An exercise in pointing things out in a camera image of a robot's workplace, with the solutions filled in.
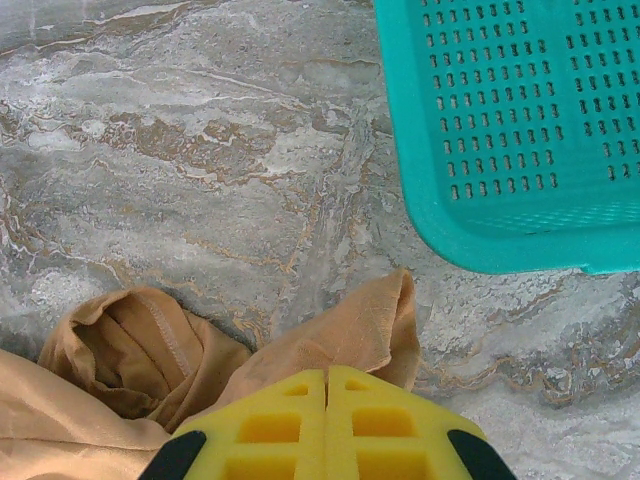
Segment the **marble floor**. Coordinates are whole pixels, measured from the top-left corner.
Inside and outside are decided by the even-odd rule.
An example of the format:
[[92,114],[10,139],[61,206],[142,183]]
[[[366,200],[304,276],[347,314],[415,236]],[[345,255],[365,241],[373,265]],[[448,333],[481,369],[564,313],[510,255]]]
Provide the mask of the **marble floor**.
[[142,283],[259,347],[401,265],[418,393],[521,479],[640,479],[640,276],[420,241],[370,0],[0,0],[2,348]]

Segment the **tan fabric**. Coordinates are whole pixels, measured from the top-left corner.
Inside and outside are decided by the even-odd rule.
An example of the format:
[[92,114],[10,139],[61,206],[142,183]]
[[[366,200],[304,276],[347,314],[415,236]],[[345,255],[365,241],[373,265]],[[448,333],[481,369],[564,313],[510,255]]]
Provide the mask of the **tan fabric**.
[[0,479],[135,479],[189,416],[332,364],[410,388],[418,358],[404,270],[251,358],[159,290],[105,295],[60,322],[39,365],[0,351]]

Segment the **beige cloth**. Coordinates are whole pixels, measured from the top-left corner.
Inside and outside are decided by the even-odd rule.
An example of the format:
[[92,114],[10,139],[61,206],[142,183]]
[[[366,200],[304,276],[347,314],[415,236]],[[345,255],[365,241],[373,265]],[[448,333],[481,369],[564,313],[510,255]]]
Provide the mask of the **beige cloth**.
[[135,479],[189,416],[333,364],[411,388],[418,358],[404,270],[253,356],[159,290],[104,295],[60,322],[38,365],[0,351],[0,479]]

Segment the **black rubber piece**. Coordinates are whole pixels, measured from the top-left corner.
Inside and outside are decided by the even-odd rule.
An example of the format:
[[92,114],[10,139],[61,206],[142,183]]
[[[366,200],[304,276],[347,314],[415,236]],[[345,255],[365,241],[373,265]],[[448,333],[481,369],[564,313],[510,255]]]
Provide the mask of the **black rubber piece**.
[[138,480],[183,480],[206,441],[207,436],[199,430],[169,440]]
[[462,430],[451,430],[447,436],[473,480],[517,480],[500,455],[481,438]]

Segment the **crumpled cloth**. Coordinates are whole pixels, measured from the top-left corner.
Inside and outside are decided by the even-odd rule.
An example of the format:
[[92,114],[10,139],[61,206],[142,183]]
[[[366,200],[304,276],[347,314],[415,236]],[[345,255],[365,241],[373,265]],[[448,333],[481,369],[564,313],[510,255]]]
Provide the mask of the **crumpled cloth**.
[[406,270],[253,355],[160,290],[104,295],[62,319],[37,365],[0,351],[0,478],[136,479],[191,416],[334,364],[411,389],[419,351]]

